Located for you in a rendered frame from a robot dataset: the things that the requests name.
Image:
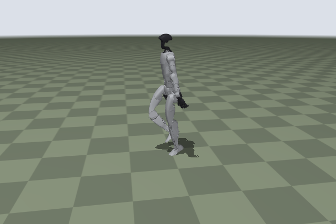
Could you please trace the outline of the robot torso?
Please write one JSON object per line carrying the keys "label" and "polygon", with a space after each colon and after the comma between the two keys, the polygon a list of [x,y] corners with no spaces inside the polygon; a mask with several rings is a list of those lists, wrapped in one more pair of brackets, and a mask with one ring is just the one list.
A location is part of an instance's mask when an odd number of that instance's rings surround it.
{"label": "robot torso", "polygon": [[[164,52],[164,51],[163,51]],[[164,85],[164,92],[168,96],[171,94],[171,91],[174,91],[173,85],[172,85],[172,80],[170,80],[169,76],[172,74],[169,68],[169,64],[166,60],[166,55],[172,54],[174,55],[174,52],[168,52],[168,50],[165,51],[165,53],[161,53],[160,56],[160,64],[161,64],[161,69],[162,69],[162,75],[163,79],[165,80],[166,84]],[[175,55],[174,55],[175,57]]]}

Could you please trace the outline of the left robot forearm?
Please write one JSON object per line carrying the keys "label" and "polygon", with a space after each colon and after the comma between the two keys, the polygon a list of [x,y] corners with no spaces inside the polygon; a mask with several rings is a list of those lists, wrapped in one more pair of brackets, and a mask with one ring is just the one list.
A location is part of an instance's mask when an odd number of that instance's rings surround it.
{"label": "left robot forearm", "polygon": [[179,83],[178,78],[175,74],[172,74],[171,78],[173,80],[172,85],[173,85],[173,88],[174,88],[175,95],[178,98],[178,97],[180,97],[180,94],[179,94],[180,93],[180,88],[179,88],[179,84],[178,84]]}

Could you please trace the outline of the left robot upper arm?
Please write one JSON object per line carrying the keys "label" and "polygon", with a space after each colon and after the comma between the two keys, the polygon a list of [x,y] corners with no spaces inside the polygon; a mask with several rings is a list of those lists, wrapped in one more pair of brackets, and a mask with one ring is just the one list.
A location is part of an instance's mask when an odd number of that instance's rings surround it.
{"label": "left robot upper arm", "polygon": [[[174,55],[172,55],[172,54],[166,55],[166,60],[169,64],[169,68],[170,68],[170,71],[172,72],[172,74],[175,74],[177,76]],[[172,80],[171,75],[169,76],[170,80]]]}

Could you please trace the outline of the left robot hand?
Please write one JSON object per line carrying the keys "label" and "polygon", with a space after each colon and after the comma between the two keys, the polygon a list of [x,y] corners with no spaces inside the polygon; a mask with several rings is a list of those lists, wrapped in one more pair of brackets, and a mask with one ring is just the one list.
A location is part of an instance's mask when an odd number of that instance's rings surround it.
{"label": "left robot hand", "polygon": [[185,101],[182,99],[182,94],[181,93],[179,93],[180,94],[180,97],[176,97],[178,100],[178,103],[177,103],[177,105],[178,106],[180,106],[181,108],[186,108],[186,107],[188,107],[189,105],[187,105],[186,103],[185,103]]}

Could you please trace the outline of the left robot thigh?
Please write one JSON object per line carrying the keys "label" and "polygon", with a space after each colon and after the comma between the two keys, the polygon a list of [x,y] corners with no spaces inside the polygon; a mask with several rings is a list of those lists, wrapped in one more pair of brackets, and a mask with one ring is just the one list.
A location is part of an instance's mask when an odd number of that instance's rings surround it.
{"label": "left robot thigh", "polygon": [[[171,91],[171,94],[169,94],[167,96],[167,100],[166,100],[166,104],[165,104],[165,116],[166,116],[166,120],[169,124],[169,126],[171,127],[173,122],[177,122],[176,120],[174,120],[174,113],[175,113],[175,104],[178,102],[178,99],[176,98],[175,92]],[[178,122],[177,122],[178,123]]]}

